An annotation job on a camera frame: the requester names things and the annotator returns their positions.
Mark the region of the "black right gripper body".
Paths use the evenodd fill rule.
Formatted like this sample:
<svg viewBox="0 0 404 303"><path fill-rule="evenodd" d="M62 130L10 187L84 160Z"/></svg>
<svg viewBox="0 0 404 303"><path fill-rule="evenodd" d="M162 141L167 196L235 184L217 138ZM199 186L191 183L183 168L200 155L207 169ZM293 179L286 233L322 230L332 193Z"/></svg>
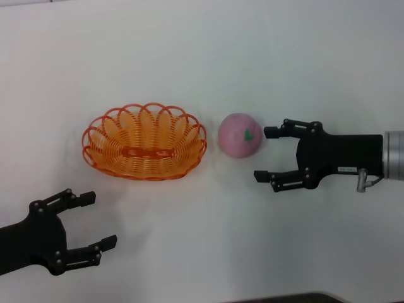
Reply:
<svg viewBox="0 0 404 303"><path fill-rule="evenodd" d="M315 189L329 175L357 175L358 190L381 181L383 136L380 134L329 134L319 121L313 123L313 137L297 145L297 165L306 171L306 189Z"/></svg>

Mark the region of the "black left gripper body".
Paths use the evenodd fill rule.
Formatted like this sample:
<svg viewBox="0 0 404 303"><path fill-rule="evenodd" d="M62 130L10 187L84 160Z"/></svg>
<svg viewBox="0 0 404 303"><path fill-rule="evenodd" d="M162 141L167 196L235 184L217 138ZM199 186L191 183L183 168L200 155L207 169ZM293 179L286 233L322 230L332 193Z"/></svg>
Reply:
<svg viewBox="0 0 404 303"><path fill-rule="evenodd" d="M1 228L1 274L41 265L52 275L66 271L67 240L61 220L43 201L29 205L27 217Z"/></svg>

